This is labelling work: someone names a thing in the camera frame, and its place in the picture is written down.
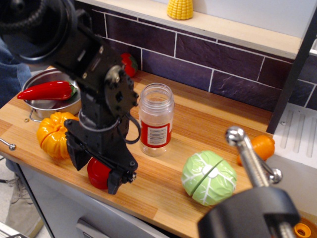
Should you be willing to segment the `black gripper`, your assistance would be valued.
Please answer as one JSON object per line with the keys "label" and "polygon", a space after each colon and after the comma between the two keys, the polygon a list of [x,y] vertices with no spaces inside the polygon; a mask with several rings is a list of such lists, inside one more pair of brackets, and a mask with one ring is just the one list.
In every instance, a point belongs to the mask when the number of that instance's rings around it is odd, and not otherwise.
{"label": "black gripper", "polygon": [[136,178],[138,163],[127,145],[138,142],[138,139],[126,139],[130,122],[138,126],[130,113],[126,113],[110,127],[102,129],[87,127],[82,121],[73,119],[64,122],[67,128],[67,150],[73,166],[79,171],[93,157],[109,167],[109,194],[116,194],[122,184],[133,182]]}

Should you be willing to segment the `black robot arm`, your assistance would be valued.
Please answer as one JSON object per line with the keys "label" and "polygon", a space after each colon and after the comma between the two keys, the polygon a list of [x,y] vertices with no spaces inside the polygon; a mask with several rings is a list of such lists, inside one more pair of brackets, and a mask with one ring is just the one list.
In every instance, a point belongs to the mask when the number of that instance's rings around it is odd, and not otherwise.
{"label": "black robot arm", "polygon": [[121,57],[90,29],[89,16],[68,0],[3,0],[0,36],[21,62],[51,65],[77,82],[79,120],[65,122],[74,167],[95,158],[110,169],[109,194],[132,182],[138,164],[127,145],[130,110],[137,106],[134,83]]}

